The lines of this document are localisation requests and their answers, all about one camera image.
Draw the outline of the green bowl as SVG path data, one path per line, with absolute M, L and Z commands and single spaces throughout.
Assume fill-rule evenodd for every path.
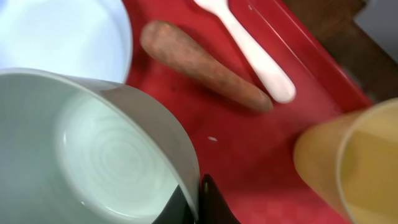
M 200 170 L 176 117 L 131 86 L 1 71 L 2 223 L 153 223 Z

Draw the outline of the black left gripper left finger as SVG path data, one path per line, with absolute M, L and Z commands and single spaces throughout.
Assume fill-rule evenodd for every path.
M 178 185 L 166 206 L 152 224 L 194 224 L 194 218 Z

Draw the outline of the carrot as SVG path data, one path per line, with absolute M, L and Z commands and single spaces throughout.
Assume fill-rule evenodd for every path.
M 219 63 L 186 32 L 167 21 L 147 23 L 140 44 L 153 59 L 229 100 L 260 112 L 274 107 L 260 88 Z

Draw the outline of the white plastic spoon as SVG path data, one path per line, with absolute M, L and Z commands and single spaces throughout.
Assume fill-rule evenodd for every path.
M 291 79 L 233 15 L 228 0 L 194 0 L 194 2 L 220 19 L 276 102 L 289 103 L 295 98 L 296 87 Z

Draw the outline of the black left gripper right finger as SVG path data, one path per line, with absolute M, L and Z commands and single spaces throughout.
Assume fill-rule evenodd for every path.
M 199 214 L 201 224 L 240 224 L 209 174 L 201 180 Z

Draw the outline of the red serving tray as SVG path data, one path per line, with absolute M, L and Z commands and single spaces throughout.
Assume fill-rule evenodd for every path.
M 255 85 L 259 80 L 221 21 L 193 1 L 124 0 L 133 33 L 128 84 L 169 109 L 188 133 L 200 171 L 210 174 L 241 223 L 343 223 L 294 169 L 300 134 L 371 104 L 282 1 L 232 0 L 245 29 L 294 82 L 297 95 L 256 113 L 151 59 L 142 28 L 159 19 L 179 26 L 215 59 Z

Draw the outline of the yellow cup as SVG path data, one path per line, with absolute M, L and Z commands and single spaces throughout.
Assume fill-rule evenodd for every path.
M 397 99 L 341 115 L 295 143 L 301 179 L 353 223 L 397 223 Z

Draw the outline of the light blue plate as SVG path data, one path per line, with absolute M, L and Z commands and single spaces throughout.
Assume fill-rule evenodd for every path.
M 121 0 L 1 0 L 1 68 L 124 83 L 132 27 Z

